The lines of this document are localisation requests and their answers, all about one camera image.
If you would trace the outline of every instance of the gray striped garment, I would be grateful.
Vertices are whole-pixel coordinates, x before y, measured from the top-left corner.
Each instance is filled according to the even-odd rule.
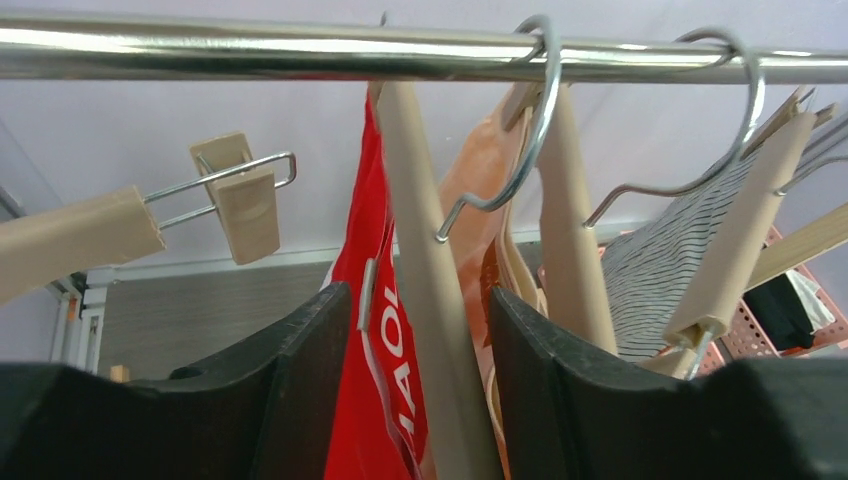
[[[676,198],[658,219],[607,246],[601,263],[621,358],[638,362],[665,348],[663,329],[759,152],[730,165],[706,188]]]

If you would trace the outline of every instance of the black cloth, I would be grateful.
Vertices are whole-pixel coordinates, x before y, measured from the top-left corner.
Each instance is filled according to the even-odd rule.
[[[743,299],[776,349],[813,346],[813,325],[786,274],[754,288]]]

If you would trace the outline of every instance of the red fabric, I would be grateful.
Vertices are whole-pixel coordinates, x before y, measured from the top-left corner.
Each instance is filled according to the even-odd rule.
[[[366,100],[362,154],[347,235],[331,280],[347,282],[353,299],[325,479],[421,477],[427,420],[412,328],[397,298],[394,216],[383,169],[383,143]],[[366,263],[376,266],[366,331],[357,330]]]

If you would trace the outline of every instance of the clothing rack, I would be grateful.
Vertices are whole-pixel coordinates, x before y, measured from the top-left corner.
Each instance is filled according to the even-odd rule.
[[[536,44],[517,33],[6,11],[0,79],[541,82],[544,56],[527,60]],[[752,52],[770,84],[848,83],[848,51]],[[564,39],[561,54],[564,82],[749,83],[739,58],[707,44]]]

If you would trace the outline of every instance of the gray floor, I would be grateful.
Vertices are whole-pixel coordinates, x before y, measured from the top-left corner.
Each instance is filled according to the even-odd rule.
[[[538,243],[519,247],[535,271]],[[109,287],[100,374],[166,378],[283,318],[312,297],[329,263],[122,282]],[[399,285],[403,297],[403,285]]]

